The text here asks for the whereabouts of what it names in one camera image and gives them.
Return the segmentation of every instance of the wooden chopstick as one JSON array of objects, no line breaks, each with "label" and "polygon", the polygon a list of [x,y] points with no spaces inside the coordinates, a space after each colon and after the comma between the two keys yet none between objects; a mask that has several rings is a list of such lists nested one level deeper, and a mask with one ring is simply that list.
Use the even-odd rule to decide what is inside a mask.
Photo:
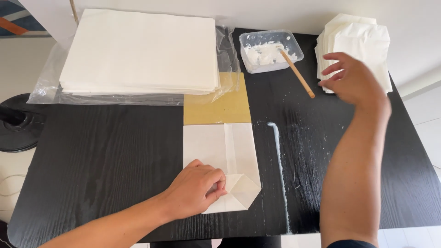
[{"label": "wooden chopstick", "polygon": [[300,82],[302,83],[302,85],[305,88],[306,92],[308,92],[309,96],[311,98],[314,98],[315,95],[312,92],[311,88],[309,88],[309,85],[306,83],[305,79],[302,77],[302,75],[297,70],[297,68],[295,68],[294,64],[291,62],[291,59],[288,57],[288,55],[286,55],[286,53],[283,50],[280,50],[280,53],[282,54],[282,56],[286,60],[286,62],[288,62],[288,64],[291,67],[292,71],[295,73],[297,78],[300,80]]}]

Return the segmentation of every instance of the stack of paper bags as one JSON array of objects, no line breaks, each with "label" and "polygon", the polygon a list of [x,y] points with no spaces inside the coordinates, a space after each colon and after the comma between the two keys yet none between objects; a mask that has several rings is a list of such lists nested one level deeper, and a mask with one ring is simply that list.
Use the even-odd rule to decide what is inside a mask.
[{"label": "stack of paper bags", "polygon": [[75,95],[209,94],[220,87],[215,21],[86,9],[60,83]]},{"label": "stack of paper bags", "polygon": [[194,104],[198,97],[204,96],[184,96],[183,166],[199,159],[222,169],[226,175],[228,194],[221,196],[205,214],[247,210],[261,184],[243,73],[239,91],[225,93],[203,105]]},{"label": "stack of paper bags", "polygon": [[[387,27],[377,25],[374,18],[339,14],[325,25],[325,29],[317,38],[315,53],[317,56],[317,78],[329,79],[335,73],[322,75],[335,60],[324,60],[327,53],[344,52],[364,62],[372,71],[384,91],[391,92],[392,85],[387,69],[386,57],[390,38]],[[323,87],[326,93],[334,93]]]}]

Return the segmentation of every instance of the white paper bag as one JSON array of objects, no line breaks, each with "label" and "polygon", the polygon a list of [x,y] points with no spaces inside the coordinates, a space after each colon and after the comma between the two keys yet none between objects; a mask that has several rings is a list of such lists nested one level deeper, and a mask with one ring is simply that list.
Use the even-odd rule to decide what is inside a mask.
[{"label": "white paper bag", "polygon": [[199,159],[220,168],[227,181],[221,196],[205,214],[247,210],[261,190],[251,123],[183,127],[184,167]]}]

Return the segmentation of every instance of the glue smear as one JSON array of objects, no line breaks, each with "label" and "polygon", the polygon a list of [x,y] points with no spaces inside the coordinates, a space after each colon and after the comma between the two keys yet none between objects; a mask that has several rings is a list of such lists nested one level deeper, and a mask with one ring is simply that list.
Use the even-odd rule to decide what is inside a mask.
[{"label": "glue smear", "polygon": [[285,190],[285,180],[283,180],[283,171],[282,171],[282,160],[280,158],[280,142],[279,142],[279,129],[276,124],[273,122],[268,122],[268,126],[273,127],[274,130],[274,139],[276,141],[276,151],[277,151],[277,161],[279,162],[279,170],[280,170],[280,182],[282,184],[283,190],[283,200],[285,202],[285,217],[286,217],[286,234],[292,234],[291,227],[289,225],[289,214],[288,214],[288,201],[286,200],[286,190]]}]

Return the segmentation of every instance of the person's right hand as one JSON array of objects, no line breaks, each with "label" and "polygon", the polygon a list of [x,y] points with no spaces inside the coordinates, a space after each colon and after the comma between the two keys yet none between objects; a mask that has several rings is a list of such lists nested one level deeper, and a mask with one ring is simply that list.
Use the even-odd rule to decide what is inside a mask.
[{"label": "person's right hand", "polygon": [[[168,211],[168,221],[200,214],[217,201],[225,191],[226,177],[221,169],[204,165],[198,159],[188,164],[168,189],[156,197]],[[208,193],[213,184],[217,189]]]},{"label": "person's right hand", "polygon": [[363,62],[354,59],[345,53],[328,53],[323,56],[326,60],[339,60],[323,70],[323,75],[342,70],[330,79],[322,80],[319,86],[324,86],[347,103],[356,107],[380,107],[386,105],[390,108],[390,102],[382,87],[378,84],[372,72]]}]

